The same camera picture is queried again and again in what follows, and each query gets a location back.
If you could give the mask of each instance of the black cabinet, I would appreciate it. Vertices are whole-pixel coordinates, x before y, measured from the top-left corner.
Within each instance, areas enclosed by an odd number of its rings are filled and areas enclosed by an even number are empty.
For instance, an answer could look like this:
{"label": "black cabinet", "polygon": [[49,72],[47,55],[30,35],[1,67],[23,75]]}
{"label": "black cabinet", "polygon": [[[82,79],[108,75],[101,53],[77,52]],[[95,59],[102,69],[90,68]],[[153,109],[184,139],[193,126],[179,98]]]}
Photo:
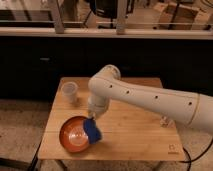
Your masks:
{"label": "black cabinet", "polygon": [[84,72],[81,40],[4,37],[0,42],[1,98],[53,98],[63,76]]}
{"label": "black cabinet", "polygon": [[213,95],[212,40],[0,37],[0,98],[53,98],[61,77],[160,77],[165,88]]}

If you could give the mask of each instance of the chair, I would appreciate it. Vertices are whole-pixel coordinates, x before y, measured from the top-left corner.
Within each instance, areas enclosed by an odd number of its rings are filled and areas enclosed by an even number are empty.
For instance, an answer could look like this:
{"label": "chair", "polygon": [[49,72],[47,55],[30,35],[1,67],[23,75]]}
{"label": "chair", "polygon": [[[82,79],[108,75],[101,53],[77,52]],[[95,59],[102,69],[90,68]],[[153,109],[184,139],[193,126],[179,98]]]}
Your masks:
{"label": "chair", "polygon": [[[85,0],[90,3],[91,11],[102,18],[110,18],[110,27],[113,26],[113,19],[117,18],[118,0]],[[132,13],[134,9],[135,0],[127,0],[126,14]]]}

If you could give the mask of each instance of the paper cup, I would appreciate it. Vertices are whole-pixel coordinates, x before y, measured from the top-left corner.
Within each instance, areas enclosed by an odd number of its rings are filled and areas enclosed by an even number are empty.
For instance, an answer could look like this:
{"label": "paper cup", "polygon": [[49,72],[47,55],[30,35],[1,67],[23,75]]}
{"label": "paper cup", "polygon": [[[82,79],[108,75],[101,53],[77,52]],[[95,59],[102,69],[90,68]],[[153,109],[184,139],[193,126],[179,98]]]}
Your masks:
{"label": "paper cup", "polygon": [[70,102],[77,101],[78,85],[75,82],[66,82],[61,87],[62,95]]}

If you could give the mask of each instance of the glass panel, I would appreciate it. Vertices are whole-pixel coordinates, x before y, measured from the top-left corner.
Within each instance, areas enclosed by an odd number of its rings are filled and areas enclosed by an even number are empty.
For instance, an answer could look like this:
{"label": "glass panel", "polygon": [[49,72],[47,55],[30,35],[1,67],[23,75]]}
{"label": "glass panel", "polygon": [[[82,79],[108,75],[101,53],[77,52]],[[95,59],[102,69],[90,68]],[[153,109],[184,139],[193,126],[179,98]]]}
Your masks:
{"label": "glass panel", "polygon": [[0,26],[53,27],[47,0],[0,0]]}
{"label": "glass panel", "polygon": [[115,28],[117,0],[58,0],[65,27]]}
{"label": "glass panel", "polygon": [[212,0],[132,1],[133,13],[126,19],[129,29],[208,30],[213,23]]}
{"label": "glass panel", "polygon": [[116,28],[118,0],[95,0],[91,9],[96,17],[96,27],[102,29]]}
{"label": "glass panel", "polygon": [[88,28],[92,18],[89,0],[58,0],[65,28]]}

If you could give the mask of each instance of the bowl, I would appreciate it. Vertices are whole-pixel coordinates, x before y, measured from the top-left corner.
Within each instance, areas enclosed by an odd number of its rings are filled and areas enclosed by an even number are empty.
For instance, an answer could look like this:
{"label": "bowl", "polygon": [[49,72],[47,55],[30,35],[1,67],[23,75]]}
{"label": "bowl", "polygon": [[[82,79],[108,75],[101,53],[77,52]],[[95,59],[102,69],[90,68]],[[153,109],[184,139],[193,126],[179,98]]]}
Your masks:
{"label": "bowl", "polygon": [[89,147],[89,139],[83,128],[84,116],[68,119],[61,127],[59,140],[69,152],[81,152]]}

